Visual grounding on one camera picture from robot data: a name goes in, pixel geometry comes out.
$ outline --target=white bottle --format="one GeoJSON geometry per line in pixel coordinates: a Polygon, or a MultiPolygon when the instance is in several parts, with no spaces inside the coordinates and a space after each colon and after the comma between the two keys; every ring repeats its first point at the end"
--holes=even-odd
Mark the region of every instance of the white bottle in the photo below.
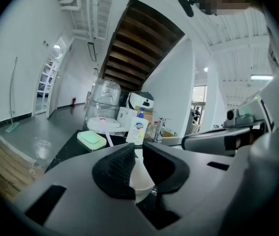
{"type": "Polygon", "coordinates": [[[133,117],[131,121],[131,127],[126,138],[126,142],[135,143],[135,145],[143,144],[146,128],[148,126],[148,120],[144,119],[143,110],[138,117],[133,117]]]}

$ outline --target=clear plastic wrap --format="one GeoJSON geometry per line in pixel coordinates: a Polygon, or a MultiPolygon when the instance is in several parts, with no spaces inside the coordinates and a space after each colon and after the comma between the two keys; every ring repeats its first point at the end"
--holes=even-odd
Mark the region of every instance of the clear plastic wrap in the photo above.
{"type": "Polygon", "coordinates": [[[118,83],[98,79],[91,93],[85,114],[85,125],[92,117],[116,119],[119,112],[121,87],[118,83]]]}
{"type": "Polygon", "coordinates": [[[91,99],[99,103],[117,106],[119,105],[120,94],[121,87],[118,83],[98,79],[91,94],[91,99]]]}

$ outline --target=wooden floor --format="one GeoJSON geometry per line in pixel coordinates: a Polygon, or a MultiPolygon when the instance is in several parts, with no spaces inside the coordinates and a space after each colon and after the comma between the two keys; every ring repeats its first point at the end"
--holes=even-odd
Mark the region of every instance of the wooden floor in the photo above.
{"type": "Polygon", "coordinates": [[[16,195],[43,176],[44,169],[11,151],[0,141],[0,195],[14,201],[16,195]]]}

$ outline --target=mop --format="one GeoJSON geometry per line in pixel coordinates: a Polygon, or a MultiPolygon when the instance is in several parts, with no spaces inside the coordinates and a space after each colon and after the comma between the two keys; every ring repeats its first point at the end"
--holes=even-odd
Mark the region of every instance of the mop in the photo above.
{"type": "Polygon", "coordinates": [[[8,133],[11,133],[18,125],[19,122],[13,123],[13,117],[12,117],[12,83],[13,83],[13,76],[14,76],[14,70],[16,67],[16,63],[17,63],[17,57],[15,58],[15,62],[14,62],[14,67],[13,67],[13,72],[12,72],[12,78],[11,78],[11,84],[10,84],[10,114],[11,114],[11,125],[5,130],[8,133]]]}

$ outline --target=white door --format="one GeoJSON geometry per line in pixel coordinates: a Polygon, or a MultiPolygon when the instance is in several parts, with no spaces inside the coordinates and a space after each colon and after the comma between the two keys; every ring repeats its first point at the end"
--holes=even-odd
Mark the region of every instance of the white door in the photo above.
{"type": "Polygon", "coordinates": [[[62,84],[62,75],[72,56],[71,46],[72,45],[70,45],[69,48],[66,49],[65,53],[58,60],[59,65],[56,69],[55,76],[52,78],[48,96],[47,118],[49,118],[52,115],[53,111],[57,109],[57,99],[62,84]]]}

